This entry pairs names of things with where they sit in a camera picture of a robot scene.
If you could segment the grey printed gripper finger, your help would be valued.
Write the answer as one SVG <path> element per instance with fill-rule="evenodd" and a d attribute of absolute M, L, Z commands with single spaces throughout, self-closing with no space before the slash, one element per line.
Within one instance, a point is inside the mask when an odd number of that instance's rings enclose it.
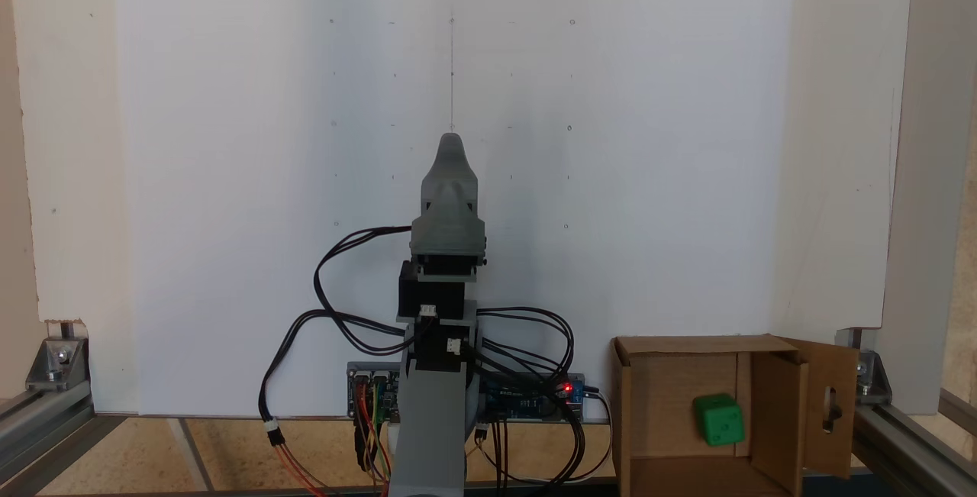
<path fill-rule="evenodd" d="M 421 182 L 421 212 L 425 213 L 433 207 L 440 187 L 454 184 L 460 187 L 461 204 L 477 215 L 478 178 L 468 162 L 462 138 L 457 133 L 443 133 L 435 160 Z"/>

